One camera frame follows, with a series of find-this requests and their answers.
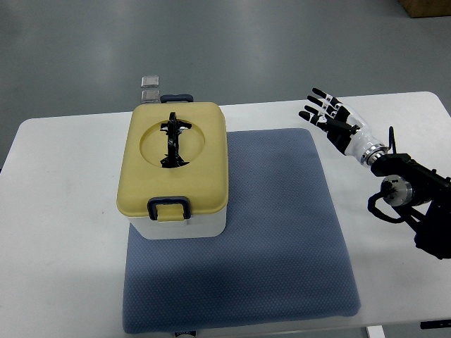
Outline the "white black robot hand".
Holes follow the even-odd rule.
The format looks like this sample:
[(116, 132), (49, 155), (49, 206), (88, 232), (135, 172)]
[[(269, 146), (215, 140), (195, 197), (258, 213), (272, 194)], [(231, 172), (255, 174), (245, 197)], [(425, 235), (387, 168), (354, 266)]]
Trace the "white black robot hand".
[(353, 108), (320, 89), (313, 88), (312, 92), (299, 116), (325, 132), (341, 154), (369, 167), (388, 153), (387, 146), (372, 135), (369, 125)]

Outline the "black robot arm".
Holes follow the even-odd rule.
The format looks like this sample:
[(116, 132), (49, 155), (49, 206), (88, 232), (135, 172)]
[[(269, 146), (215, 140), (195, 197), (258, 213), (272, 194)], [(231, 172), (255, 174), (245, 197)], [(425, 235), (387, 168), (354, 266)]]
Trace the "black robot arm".
[(396, 152), (394, 128), (389, 128), (389, 149), (371, 163), (382, 177), (380, 191), (369, 197), (367, 209), (389, 223), (407, 223), (415, 232), (416, 248), (450, 258), (450, 178), (428, 169), (409, 154)]

